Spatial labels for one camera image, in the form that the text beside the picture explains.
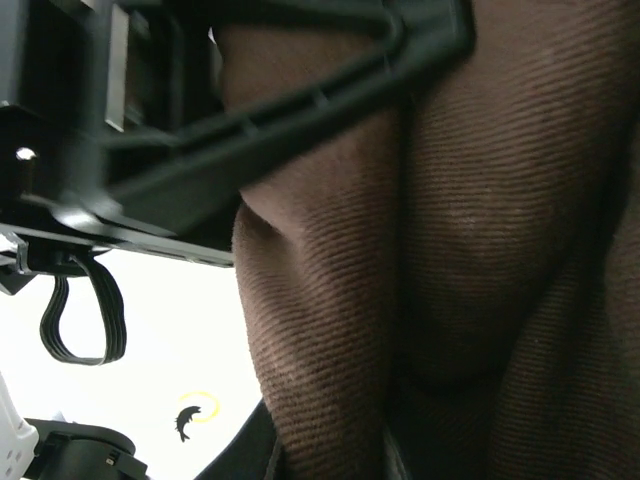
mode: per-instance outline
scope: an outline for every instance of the black bird silhouette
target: black bird silhouette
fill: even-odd
[[[187,423],[191,423],[193,421],[193,416],[196,413],[200,413],[200,407],[187,407],[182,410],[178,414],[178,418],[176,418],[176,431],[180,434],[180,440],[184,443],[185,440],[191,440],[185,433],[184,427]]]

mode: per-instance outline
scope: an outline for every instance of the black cable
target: black cable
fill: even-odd
[[[127,347],[124,301],[115,279],[94,254],[75,254],[71,259],[89,277],[96,292],[104,324],[106,348],[102,358],[81,358],[66,347],[60,335],[60,319],[69,298],[69,281],[56,276],[53,294],[40,323],[40,338],[49,354],[62,363],[99,366],[120,360]]]

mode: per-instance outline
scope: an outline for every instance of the white plastic part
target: white plastic part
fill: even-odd
[[[18,414],[0,373],[0,480],[24,477],[38,440],[38,430]]]

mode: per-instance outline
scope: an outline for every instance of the brown pants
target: brown pants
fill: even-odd
[[[428,459],[416,479],[640,478],[640,1],[474,11],[435,90],[243,192],[238,281],[291,478],[379,477],[385,424]],[[231,108],[368,43],[217,38]]]

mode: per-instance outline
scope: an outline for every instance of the brown fabric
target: brown fabric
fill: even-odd
[[[640,478],[640,2],[474,10],[435,90],[244,192],[238,282],[294,479],[378,477],[390,391],[474,478]],[[217,38],[231,107],[367,43]]]

